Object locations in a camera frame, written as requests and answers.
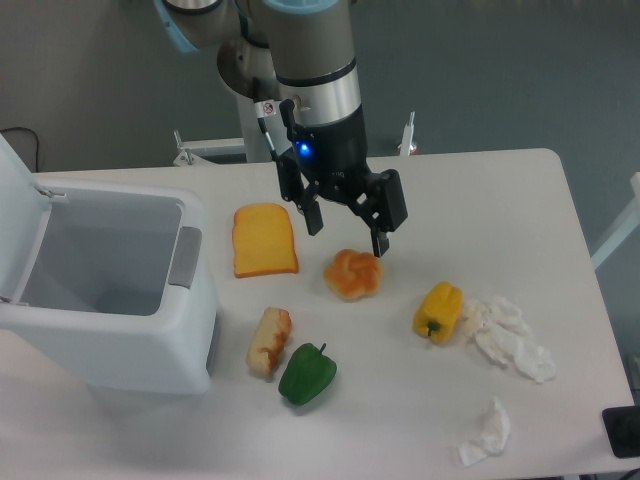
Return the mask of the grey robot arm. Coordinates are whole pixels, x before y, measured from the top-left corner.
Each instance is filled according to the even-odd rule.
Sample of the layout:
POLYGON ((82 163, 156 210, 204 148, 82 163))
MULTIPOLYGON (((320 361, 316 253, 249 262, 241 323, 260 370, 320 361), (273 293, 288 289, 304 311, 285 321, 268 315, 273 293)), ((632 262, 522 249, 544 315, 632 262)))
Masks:
POLYGON ((170 38, 187 51, 217 45, 218 69, 252 101, 281 196, 323 227, 319 199, 347 206, 383 256, 407 219, 400 175, 374 173, 347 1, 159 1, 170 38))

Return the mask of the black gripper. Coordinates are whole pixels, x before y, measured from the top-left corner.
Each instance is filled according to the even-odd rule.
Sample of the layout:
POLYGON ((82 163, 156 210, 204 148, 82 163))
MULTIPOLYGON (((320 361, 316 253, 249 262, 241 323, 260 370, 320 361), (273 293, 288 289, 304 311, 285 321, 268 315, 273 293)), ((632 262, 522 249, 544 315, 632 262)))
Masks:
POLYGON ((369 227, 373 254, 382 257, 390 246, 388 235, 408 211, 399 172, 374 173, 366 165, 363 109, 321 126, 297 123, 292 105, 283 105, 281 114, 291 144, 276 160, 281 197, 295 204, 309 235, 324 226, 317 195, 350 206, 369 227))

